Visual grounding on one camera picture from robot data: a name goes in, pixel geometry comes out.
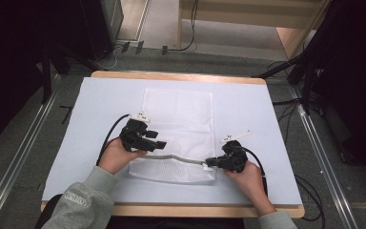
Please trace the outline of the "person's right hand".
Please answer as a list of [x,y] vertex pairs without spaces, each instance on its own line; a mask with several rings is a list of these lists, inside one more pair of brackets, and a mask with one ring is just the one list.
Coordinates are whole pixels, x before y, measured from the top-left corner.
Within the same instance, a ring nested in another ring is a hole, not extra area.
[[225,170],[224,174],[232,179],[248,198],[265,194],[261,170],[251,161],[245,163],[244,170],[240,173]]

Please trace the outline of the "black metal stand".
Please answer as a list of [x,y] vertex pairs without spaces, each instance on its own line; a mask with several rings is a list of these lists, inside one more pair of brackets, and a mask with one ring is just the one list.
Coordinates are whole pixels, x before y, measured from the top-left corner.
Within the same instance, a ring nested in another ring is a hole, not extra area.
[[301,54],[265,73],[255,76],[255,78],[266,79],[273,76],[275,73],[282,72],[292,67],[293,69],[287,77],[287,81],[290,85],[294,86],[297,85],[301,79],[304,79],[299,102],[307,115],[310,113],[310,95],[312,84],[316,77],[315,71],[317,70],[319,59],[324,55],[324,52],[328,50],[329,45],[332,43],[334,32],[338,24],[339,14],[346,1],[347,0],[331,0],[330,7],[322,24]]

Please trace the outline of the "white table cover sheet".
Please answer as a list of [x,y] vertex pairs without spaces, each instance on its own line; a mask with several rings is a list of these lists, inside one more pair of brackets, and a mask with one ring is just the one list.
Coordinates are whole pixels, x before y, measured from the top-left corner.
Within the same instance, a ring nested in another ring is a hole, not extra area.
[[265,81],[218,77],[204,82],[198,75],[184,81],[172,76],[84,79],[43,198],[49,200],[84,181],[104,140],[119,136],[129,117],[137,114],[149,119],[149,130],[166,146],[114,175],[115,204],[249,205],[223,170],[202,164],[222,155],[227,136],[237,138],[249,149],[249,160],[263,166],[272,204],[301,204]]

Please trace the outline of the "light wooden furniture frame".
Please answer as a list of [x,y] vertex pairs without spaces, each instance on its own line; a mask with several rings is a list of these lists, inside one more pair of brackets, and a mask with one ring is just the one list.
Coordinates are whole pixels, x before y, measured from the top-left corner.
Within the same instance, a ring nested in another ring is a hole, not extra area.
[[332,0],[198,0],[202,21],[274,27],[288,58],[294,58],[323,21]]

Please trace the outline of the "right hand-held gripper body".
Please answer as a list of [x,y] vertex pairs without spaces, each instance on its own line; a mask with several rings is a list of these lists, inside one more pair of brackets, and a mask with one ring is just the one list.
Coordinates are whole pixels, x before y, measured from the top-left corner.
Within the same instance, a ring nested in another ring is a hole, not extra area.
[[221,140],[221,143],[223,143],[222,151],[225,153],[220,160],[220,165],[223,169],[237,173],[241,173],[244,170],[248,158],[244,147],[239,143],[238,139],[249,133],[247,131],[243,134],[227,135]]

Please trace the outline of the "wooden table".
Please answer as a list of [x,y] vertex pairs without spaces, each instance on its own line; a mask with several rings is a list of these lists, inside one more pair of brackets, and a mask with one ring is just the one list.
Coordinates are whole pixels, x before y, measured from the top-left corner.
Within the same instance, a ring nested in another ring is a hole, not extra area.
[[[239,142],[261,161],[274,207],[293,218],[305,214],[291,163],[275,119],[267,84],[261,78],[184,73],[100,72],[85,78],[66,135],[42,196],[48,201],[92,170],[113,122],[136,114],[146,89],[184,90],[213,95],[214,146],[227,135],[250,133]],[[207,185],[184,185],[117,174],[112,191],[117,216],[253,218],[256,211],[234,183],[216,173]]]

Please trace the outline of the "white mesh laundry bag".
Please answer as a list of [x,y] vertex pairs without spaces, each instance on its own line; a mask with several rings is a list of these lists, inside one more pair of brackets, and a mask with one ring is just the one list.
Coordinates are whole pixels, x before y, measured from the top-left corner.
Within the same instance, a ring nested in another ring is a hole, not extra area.
[[142,112],[166,146],[133,160],[131,176],[168,183],[215,180],[215,169],[205,164],[215,156],[211,93],[148,88]]

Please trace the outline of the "metal floor rail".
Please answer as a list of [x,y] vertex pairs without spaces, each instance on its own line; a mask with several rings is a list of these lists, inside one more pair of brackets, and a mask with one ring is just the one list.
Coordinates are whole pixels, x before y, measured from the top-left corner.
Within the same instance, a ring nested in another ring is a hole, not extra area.
[[9,196],[14,182],[16,181],[21,169],[23,168],[28,158],[35,139],[37,138],[45,120],[47,119],[48,114],[51,111],[51,107],[58,95],[58,90],[61,87],[62,82],[63,76],[61,74],[57,74],[53,78],[53,81],[51,83],[51,95],[49,96],[48,100],[39,107],[39,110],[31,125],[29,126],[24,138],[22,139],[20,146],[17,148],[8,169],[0,180],[0,211]]
[[307,172],[307,175],[317,177],[324,182],[322,188],[318,188],[316,185],[308,188],[308,191],[313,192],[312,197],[315,198],[317,207],[322,213],[322,228],[328,229],[329,210],[335,209],[335,215],[341,221],[341,229],[358,229],[352,208],[336,177],[315,125],[299,102],[300,92],[296,87],[291,87],[290,94],[295,99],[293,112],[300,120],[300,123],[295,125],[297,133],[290,131],[286,134],[286,137],[289,138],[291,156],[304,161],[304,164],[298,166],[297,169],[301,171],[310,168],[311,171]]

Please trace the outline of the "black cabinet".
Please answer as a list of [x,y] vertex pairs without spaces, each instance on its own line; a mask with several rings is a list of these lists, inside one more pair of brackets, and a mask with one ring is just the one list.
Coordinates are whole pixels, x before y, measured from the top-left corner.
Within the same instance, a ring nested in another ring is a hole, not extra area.
[[120,33],[124,19],[121,0],[79,0],[79,3],[87,33],[88,57],[99,60],[113,50]]

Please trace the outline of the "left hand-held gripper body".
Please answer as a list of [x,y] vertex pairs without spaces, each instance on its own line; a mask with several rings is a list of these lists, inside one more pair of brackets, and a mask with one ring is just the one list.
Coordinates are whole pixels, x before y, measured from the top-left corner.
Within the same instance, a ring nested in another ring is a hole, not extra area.
[[153,152],[156,149],[156,142],[146,137],[148,123],[151,121],[142,113],[130,114],[126,126],[120,133],[120,138],[127,151],[142,150]]

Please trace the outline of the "dark curtain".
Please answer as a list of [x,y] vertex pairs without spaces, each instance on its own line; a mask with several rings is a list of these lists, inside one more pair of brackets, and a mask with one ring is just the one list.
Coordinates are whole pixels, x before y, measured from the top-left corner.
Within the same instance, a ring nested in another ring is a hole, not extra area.
[[42,86],[35,0],[0,0],[0,135]]
[[343,148],[366,166],[366,0],[333,0],[327,20],[323,75],[315,91],[349,132]]

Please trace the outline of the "person's left hand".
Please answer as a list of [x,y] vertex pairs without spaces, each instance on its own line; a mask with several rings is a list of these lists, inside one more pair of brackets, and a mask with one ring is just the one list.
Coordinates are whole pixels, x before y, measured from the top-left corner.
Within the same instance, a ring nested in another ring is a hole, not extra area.
[[146,151],[138,150],[134,152],[127,151],[122,144],[122,140],[117,138],[112,140],[106,147],[101,156],[98,167],[109,172],[112,175],[117,174],[132,160],[145,156]]

